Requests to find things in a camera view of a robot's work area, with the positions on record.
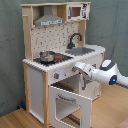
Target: wooden play kitchen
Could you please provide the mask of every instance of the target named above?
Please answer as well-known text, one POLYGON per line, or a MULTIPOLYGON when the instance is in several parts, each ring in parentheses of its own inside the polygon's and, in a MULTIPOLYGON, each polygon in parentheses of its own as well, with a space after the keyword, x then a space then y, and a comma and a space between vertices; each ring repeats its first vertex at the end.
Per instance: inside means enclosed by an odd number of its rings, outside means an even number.
POLYGON ((74 68, 78 61, 99 68, 104 57, 104 48, 85 44, 90 4, 21 5, 26 109, 45 128, 75 128, 66 117, 80 128, 91 126, 92 100, 101 95, 100 84, 84 79, 74 68), (80 119, 72 117, 76 110, 81 110, 80 119))

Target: wall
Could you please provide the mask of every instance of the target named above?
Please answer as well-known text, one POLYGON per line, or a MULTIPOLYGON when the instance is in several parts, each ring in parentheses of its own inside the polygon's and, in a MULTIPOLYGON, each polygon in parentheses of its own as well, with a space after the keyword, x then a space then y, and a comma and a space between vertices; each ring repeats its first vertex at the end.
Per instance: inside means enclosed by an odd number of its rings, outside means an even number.
MULTIPOLYGON (((0 0, 0 116, 16 110, 16 106, 25 101, 22 66, 25 55, 20 4, 43 2, 65 0, 0 0)), ((128 1, 90 2, 86 43, 105 47, 105 57, 115 60, 121 73, 128 76, 128 1)))

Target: sink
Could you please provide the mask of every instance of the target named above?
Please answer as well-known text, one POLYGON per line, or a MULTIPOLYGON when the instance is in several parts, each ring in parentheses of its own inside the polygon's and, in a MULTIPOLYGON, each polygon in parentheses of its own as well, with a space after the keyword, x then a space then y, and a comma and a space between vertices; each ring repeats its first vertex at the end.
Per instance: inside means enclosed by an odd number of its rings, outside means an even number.
POLYGON ((74 56, 80 56, 80 55, 85 55, 90 52, 94 52, 94 49, 91 48, 85 48, 85 47, 78 47, 78 48, 73 48, 73 49, 68 49, 65 51, 65 53, 74 55, 74 56))

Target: knob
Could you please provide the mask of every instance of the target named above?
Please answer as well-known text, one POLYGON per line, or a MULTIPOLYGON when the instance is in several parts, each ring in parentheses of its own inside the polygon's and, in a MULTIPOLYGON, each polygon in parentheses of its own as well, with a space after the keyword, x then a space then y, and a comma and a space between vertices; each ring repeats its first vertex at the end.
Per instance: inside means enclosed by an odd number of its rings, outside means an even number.
POLYGON ((54 74, 54 78, 55 78, 55 79, 59 79, 59 74, 58 74, 58 73, 55 73, 55 74, 54 74))
POLYGON ((77 69, 75 67, 72 68, 72 71, 75 72, 77 69))

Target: wooden frame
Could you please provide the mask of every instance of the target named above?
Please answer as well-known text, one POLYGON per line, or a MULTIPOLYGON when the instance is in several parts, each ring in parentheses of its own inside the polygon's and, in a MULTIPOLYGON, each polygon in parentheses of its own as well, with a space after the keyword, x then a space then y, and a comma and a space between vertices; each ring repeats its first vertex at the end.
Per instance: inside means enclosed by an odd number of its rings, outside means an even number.
POLYGON ((44 104, 44 126, 49 128, 49 87, 48 73, 42 72, 43 76, 43 104, 44 104))
MULTIPOLYGON (((23 63, 24 66, 24 81, 25 81, 25 95, 26 95, 26 111, 30 111, 30 84, 29 84, 29 69, 28 64, 23 63)), ((44 106, 44 126, 49 128, 49 86, 48 86, 48 72, 42 72, 43 78, 43 106, 44 106)))
MULTIPOLYGON (((44 5, 57 5, 57 14, 58 16, 67 18, 67 4, 79 4, 79 3, 90 3, 90 2, 69 2, 69 3, 45 3, 45 4, 25 4, 22 5, 22 15, 23 15, 23 30, 24 30, 24 43, 25 43, 25 57, 27 60, 33 61, 33 48, 32 48, 32 37, 31 31, 35 26, 33 25, 33 20, 35 18, 38 7, 44 5)), ((85 46, 85 31, 86 31, 86 20, 75 20, 79 21, 78 32, 82 35, 82 41, 78 40, 78 47, 85 46)))
POLYGON ((26 111, 30 110, 30 89, 29 89, 29 73, 28 65, 23 63, 24 66, 24 81, 25 81, 25 95, 26 95, 26 111))
POLYGON ((102 62, 104 61, 104 53, 102 53, 102 62))

